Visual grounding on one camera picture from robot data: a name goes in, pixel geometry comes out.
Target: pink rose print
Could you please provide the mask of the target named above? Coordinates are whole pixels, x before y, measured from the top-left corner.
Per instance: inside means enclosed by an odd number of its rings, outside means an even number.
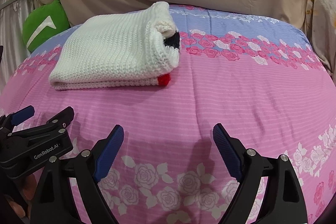
[[[200,33],[192,33],[190,36],[197,39],[202,39],[204,37]]]
[[[278,52],[277,50],[272,49],[271,51],[272,51],[272,53],[273,53],[275,56],[277,56],[277,57],[281,57],[280,52]]]
[[[203,52],[210,58],[215,58],[221,55],[221,53],[214,48],[205,48]]]
[[[181,41],[188,46],[190,46],[192,44],[196,44],[196,42],[197,42],[197,40],[193,39],[193,38],[183,38]]]
[[[268,55],[263,51],[258,51],[258,55],[262,58],[268,59]]]
[[[256,38],[252,38],[251,42],[256,43],[258,45],[261,45],[261,41],[259,39],[256,39]]]
[[[322,198],[324,191],[324,182],[320,182],[318,186],[316,187],[315,195],[314,195],[314,203],[318,205],[320,203],[320,200]]]
[[[288,64],[289,64],[291,67],[293,67],[294,69],[297,69],[297,65],[294,63],[294,61],[289,60],[289,61],[288,61]]]
[[[335,172],[332,170],[329,174],[329,181],[328,181],[328,187],[331,190],[333,183],[334,183],[334,178],[335,178]]]
[[[270,54],[271,52],[269,51],[268,48],[266,48],[265,46],[260,46],[261,50],[264,52],[264,53],[267,53],[267,54]]]
[[[198,47],[196,47],[196,46],[192,46],[192,47],[186,48],[186,50],[190,54],[202,55],[202,51]]]
[[[181,37],[188,37],[188,34],[186,32],[179,32]]]
[[[265,45],[266,47],[268,47],[268,48],[271,48],[271,47],[272,47],[271,44],[268,44],[266,41],[263,41],[263,43],[264,43],[264,45]]]
[[[287,52],[286,47],[285,47],[284,45],[282,45],[281,43],[280,43],[280,45],[278,46],[278,48],[279,48],[280,50],[282,50],[284,53]]]
[[[206,39],[208,39],[208,40],[212,40],[212,41],[216,41],[216,40],[218,40],[218,37],[215,36],[215,35],[212,35],[212,34],[206,34],[204,37],[205,37]]]
[[[285,67],[288,67],[288,63],[286,60],[283,60],[282,58],[279,58],[280,64],[284,64]]]
[[[243,35],[241,35],[239,38],[243,41],[247,41],[247,42],[250,41],[247,37],[245,37]]]
[[[308,216],[308,224],[313,224],[313,214]]]
[[[204,48],[213,48],[215,46],[214,42],[207,40],[200,40],[198,43]]]
[[[225,37],[228,38],[228,39],[235,39],[235,37],[232,34],[229,34],[229,33],[227,33],[225,35]]]
[[[323,211],[324,211],[325,208],[326,208],[326,205],[325,205],[324,201],[320,202],[320,204],[319,204],[319,206],[317,208],[315,216],[319,217],[323,213]]]
[[[220,37],[219,40],[222,41],[225,44],[230,44],[231,43],[231,39],[229,39],[227,37]]]
[[[299,63],[299,64],[302,64],[302,60],[301,60],[301,58],[295,57],[295,61],[296,61],[297,63]]]
[[[236,43],[238,45],[240,45],[240,46],[243,46],[243,47],[247,47],[248,46],[248,44],[245,41],[241,40],[241,39],[236,40]]]
[[[237,44],[230,44],[230,49],[236,51],[238,54],[242,54],[245,52],[245,50]]]
[[[279,59],[277,59],[276,57],[271,56],[270,59],[271,59],[273,62],[275,62],[275,63],[277,63],[277,64],[280,64]]]
[[[229,61],[235,61],[240,59],[236,52],[231,52],[229,50],[221,51],[221,55],[226,57],[226,59],[228,59]]]
[[[245,52],[252,57],[256,57],[258,55],[257,52],[255,52],[254,50],[251,50],[250,48],[245,49]]]
[[[274,44],[273,42],[269,42],[269,43],[271,44],[272,48],[275,48],[277,50],[279,49],[278,45]]]

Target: green cushion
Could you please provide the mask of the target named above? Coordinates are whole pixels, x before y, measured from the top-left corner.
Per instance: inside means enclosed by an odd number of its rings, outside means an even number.
[[[54,0],[30,13],[23,25],[23,42],[33,52],[49,38],[69,28],[69,20],[61,2]]]

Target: white knit sweater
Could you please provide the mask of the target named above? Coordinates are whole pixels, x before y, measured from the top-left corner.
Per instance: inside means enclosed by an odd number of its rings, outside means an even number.
[[[179,64],[179,47],[166,2],[135,13],[88,19],[66,41],[49,76],[57,90],[157,85]]]

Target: metal screw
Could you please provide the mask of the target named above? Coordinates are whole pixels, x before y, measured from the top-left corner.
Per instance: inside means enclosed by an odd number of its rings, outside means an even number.
[[[256,155],[256,152],[255,152],[253,149],[249,149],[249,150],[247,150],[247,154],[248,154],[249,156],[255,156],[255,155]]]
[[[282,159],[283,161],[287,161],[288,160],[288,157],[286,155],[281,155],[280,156],[280,159]]]
[[[81,153],[81,155],[82,155],[82,157],[88,157],[88,156],[90,156],[90,150],[84,150],[84,151],[82,151],[82,153]]]
[[[51,156],[50,158],[49,158],[49,161],[50,162],[55,162],[57,160],[57,157],[56,156]]]

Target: white rose print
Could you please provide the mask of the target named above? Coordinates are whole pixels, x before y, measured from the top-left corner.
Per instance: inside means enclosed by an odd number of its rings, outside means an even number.
[[[191,223],[190,216],[184,211],[178,211],[175,214],[169,214],[167,216],[167,224],[175,224],[178,220],[182,223]]]
[[[242,36],[240,33],[237,32],[229,32],[229,34],[233,35],[235,38]]]
[[[106,201],[107,206],[112,210],[114,207],[114,203],[113,203],[110,193],[102,189],[100,191],[101,191],[101,194],[103,195],[103,198]]]
[[[177,188],[186,195],[196,195],[201,186],[201,181],[198,174],[194,171],[189,171],[185,174],[177,176]]]
[[[286,46],[287,44],[286,44],[286,42],[285,41],[283,41],[282,39],[280,39],[280,43],[282,44],[282,45],[284,45],[284,46]]]
[[[284,57],[288,59],[288,55],[285,54],[282,50],[278,50],[278,52]]]
[[[111,167],[109,173],[105,178],[101,179],[99,185],[102,187],[102,189],[118,190],[119,179],[120,173],[116,169]]]
[[[137,164],[135,166],[134,182],[136,185],[151,189],[159,181],[159,175],[151,164]]]
[[[309,70],[307,65],[305,65],[305,64],[301,64],[301,67],[304,68],[305,70]]]
[[[119,191],[119,195],[126,205],[137,205],[139,203],[139,192],[129,185],[124,185]]]
[[[296,55],[296,57],[301,58],[301,54],[297,51],[293,51],[293,53]]]
[[[229,49],[230,49],[230,44],[223,43],[223,42],[220,41],[220,40],[216,40],[216,41],[214,41],[214,43],[215,43],[219,48],[223,48],[223,49],[225,49],[225,50],[229,50]]]
[[[249,45],[249,47],[254,50],[254,51],[261,51],[261,48],[258,44],[253,43],[253,42],[248,42],[247,43]]]
[[[173,211],[180,208],[181,196],[171,187],[165,187],[157,194],[157,199],[165,211]]]
[[[260,57],[260,56],[255,56],[252,57],[254,59],[255,62],[257,62],[259,65],[268,65],[267,61],[265,58]]]
[[[201,35],[205,35],[205,32],[203,31],[200,31],[200,30],[197,30],[197,29],[194,29],[194,30],[190,30],[191,33],[199,33]]]
[[[198,208],[204,211],[212,211],[218,203],[219,195],[213,192],[210,188],[204,188],[196,195]]]
[[[222,197],[225,199],[227,204],[230,204],[232,201],[239,183],[236,180],[229,181],[222,190]]]
[[[269,40],[268,40],[266,37],[263,37],[262,35],[258,35],[258,38],[259,38],[261,41],[265,41],[267,44],[269,44]]]
[[[294,43],[294,46],[297,48],[302,48],[298,43]]]
[[[261,207],[261,203],[262,201],[260,199],[255,199],[248,219],[254,219],[257,217]]]

